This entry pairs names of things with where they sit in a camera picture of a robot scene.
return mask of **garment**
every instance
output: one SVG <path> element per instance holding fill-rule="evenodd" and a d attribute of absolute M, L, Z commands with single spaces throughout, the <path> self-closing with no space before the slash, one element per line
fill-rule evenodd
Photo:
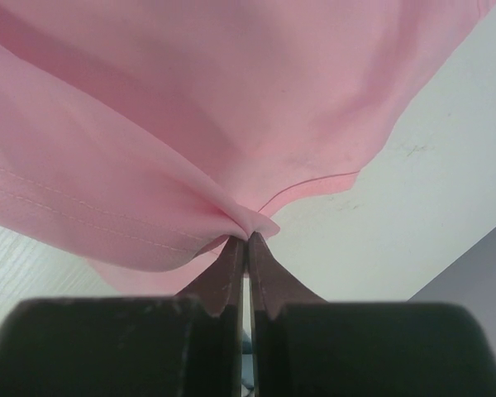
<path fill-rule="evenodd" d="M 0 224 L 176 292 L 350 188 L 493 4 L 0 0 Z"/>

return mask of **white surface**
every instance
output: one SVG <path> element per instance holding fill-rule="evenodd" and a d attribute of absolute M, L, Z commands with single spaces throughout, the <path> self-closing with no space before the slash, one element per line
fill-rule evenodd
<path fill-rule="evenodd" d="M 343 194 L 274 217 L 275 256 L 332 300 L 408 299 L 496 226 L 496 8 Z M 116 292 L 84 261 L 0 227 L 0 322 L 19 300 Z"/>

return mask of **white table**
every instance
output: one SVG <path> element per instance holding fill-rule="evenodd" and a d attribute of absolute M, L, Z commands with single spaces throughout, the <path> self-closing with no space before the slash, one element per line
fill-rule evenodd
<path fill-rule="evenodd" d="M 274 220 L 269 245 L 332 300 L 408 299 L 496 226 L 496 7 L 343 194 Z M 110 295 L 84 260 L 0 227 L 0 322 L 19 299 Z"/>

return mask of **pink fabric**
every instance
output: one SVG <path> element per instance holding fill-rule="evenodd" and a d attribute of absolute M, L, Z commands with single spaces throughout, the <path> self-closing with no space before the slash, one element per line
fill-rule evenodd
<path fill-rule="evenodd" d="M 493 3 L 0 0 L 0 224 L 176 292 L 350 188 Z"/>

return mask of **pink cloth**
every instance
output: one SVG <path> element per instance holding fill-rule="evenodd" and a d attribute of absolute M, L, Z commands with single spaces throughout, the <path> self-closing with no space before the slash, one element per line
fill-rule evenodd
<path fill-rule="evenodd" d="M 0 0 L 0 224 L 176 292 L 350 188 L 493 3 Z"/>

